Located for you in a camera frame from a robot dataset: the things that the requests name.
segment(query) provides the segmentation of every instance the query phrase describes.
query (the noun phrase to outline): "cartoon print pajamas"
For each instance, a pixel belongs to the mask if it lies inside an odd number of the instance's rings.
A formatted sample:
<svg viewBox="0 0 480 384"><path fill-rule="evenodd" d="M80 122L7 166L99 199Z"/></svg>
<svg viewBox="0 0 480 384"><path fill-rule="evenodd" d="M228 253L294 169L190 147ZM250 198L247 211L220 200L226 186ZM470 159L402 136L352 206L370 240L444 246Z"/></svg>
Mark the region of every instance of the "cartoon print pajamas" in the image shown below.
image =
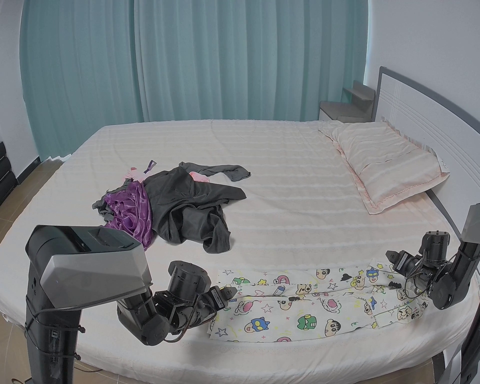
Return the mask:
<svg viewBox="0 0 480 384"><path fill-rule="evenodd" d="M219 274L220 286L239 291L209 326L211 339L282 342L330 337L420 317L429 299L416 299L414 287L392 265L370 261L363 266L316 270Z"/></svg>

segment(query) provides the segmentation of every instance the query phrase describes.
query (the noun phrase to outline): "floor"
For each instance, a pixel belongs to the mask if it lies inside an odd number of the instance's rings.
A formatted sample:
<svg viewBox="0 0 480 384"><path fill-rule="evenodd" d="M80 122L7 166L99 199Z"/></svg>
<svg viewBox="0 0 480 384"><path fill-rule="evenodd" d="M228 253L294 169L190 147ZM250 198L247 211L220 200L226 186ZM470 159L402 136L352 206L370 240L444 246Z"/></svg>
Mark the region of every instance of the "floor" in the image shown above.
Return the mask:
<svg viewBox="0 0 480 384"><path fill-rule="evenodd" d="M0 241L33 196L61 165L60 160L43 162L0 205ZM75 362L75 367L74 384L142 384L137 380L107 371L88 373L88 371L95 371L96 368L81 362ZM23 384L29 377L30 368L23 329L6 322L0 316L0 384ZM434 383L432 359L428 359L416 367L396 371L357 384L419 383Z"/></svg>

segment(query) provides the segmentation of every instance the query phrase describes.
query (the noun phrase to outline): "teal curtain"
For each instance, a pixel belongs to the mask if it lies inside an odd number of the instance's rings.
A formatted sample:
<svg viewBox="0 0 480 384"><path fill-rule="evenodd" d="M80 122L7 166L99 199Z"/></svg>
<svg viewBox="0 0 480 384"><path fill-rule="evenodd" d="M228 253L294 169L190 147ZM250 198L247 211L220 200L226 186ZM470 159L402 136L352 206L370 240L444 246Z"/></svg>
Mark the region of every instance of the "teal curtain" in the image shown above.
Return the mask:
<svg viewBox="0 0 480 384"><path fill-rule="evenodd" d="M42 158L104 125L316 120L363 80L368 0L26 0L21 71Z"/></svg>

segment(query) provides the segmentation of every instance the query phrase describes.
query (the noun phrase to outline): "black garment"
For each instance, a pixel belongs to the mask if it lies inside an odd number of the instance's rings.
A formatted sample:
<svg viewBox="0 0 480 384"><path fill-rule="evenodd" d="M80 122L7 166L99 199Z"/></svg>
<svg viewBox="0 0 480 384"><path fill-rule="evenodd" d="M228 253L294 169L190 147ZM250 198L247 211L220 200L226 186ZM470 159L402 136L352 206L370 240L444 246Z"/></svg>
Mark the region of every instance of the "black garment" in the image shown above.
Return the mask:
<svg viewBox="0 0 480 384"><path fill-rule="evenodd" d="M152 175L144 186L152 207L152 229L162 239L176 244L203 241L208 253L230 250L220 204L246 199L240 188L194 181L182 167Z"/></svg>
<svg viewBox="0 0 480 384"><path fill-rule="evenodd" d="M250 177L251 173L247 171L244 167L240 165L198 165L194 163L184 163L183 161L179 164L179 167L184 168L188 173L197 172L205 176L212 176L216 173L223 172L228 178L232 181L240 181Z"/></svg>
<svg viewBox="0 0 480 384"><path fill-rule="evenodd" d="M125 179L125 182L122 184L121 187L118 187L113 191L105 192L105 194L102 196L100 200L97 200L92 204L92 209L98 209L98 213L100 213L103 216L103 219L105 221L112 221L115 212L113 212L108 206L108 204L105 202L104 200L105 196L107 195L107 193L116 193L119 191L124 191L125 189L127 189L128 184L130 184L131 182L132 182L132 179Z"/></svg>

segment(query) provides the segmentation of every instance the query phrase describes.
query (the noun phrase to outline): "pillowcase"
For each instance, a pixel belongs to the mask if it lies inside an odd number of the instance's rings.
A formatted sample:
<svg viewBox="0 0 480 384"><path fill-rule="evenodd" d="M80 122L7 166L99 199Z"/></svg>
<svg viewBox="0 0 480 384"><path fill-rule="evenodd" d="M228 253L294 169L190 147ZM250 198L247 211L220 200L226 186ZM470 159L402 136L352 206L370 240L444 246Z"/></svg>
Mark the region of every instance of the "pillowcase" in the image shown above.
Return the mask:
<svg viewBox="0 0 480 384"><path fill-rule="evenodd" d="M341 153L371 215L440 184L449 175L431 148L402 136L386 122L331 122L319 131Z"/></svg>

